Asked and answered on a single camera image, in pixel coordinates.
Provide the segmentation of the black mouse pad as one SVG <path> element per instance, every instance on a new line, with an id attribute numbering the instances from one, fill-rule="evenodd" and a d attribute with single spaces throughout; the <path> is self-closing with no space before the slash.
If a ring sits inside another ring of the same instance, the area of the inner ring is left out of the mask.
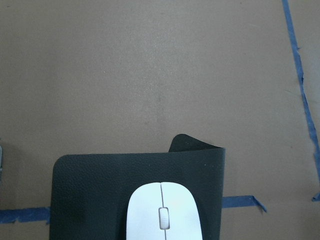
<path id="1" fill-rule="evenodd" d="M 186 134 L 168 152 L 78 154 L 53 167 L 49 237 L 123 240 L 131 194 L 152 182 L 174 182 L 193 195 L 205 240 L 220 237 L 225 149 Z"/>

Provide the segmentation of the grey laptop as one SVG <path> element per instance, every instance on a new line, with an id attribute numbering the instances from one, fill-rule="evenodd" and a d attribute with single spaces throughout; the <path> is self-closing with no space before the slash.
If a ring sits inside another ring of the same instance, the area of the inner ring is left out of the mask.
<path id="1" fill-rule="evenodd" d="M 2 182 L 3 175 L 3 147 L 0 144 L 0 183 Z"/>

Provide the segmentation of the white computer mouse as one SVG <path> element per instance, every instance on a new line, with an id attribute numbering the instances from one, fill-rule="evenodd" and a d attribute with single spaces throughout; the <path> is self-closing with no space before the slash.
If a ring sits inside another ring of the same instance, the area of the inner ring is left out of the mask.
<path id="1" fill-rule="evenodd" d="M 198 208 L 192 193 L 174 182 L 153 182 L 131 195 L 127 240 L 201 240 Z"/>

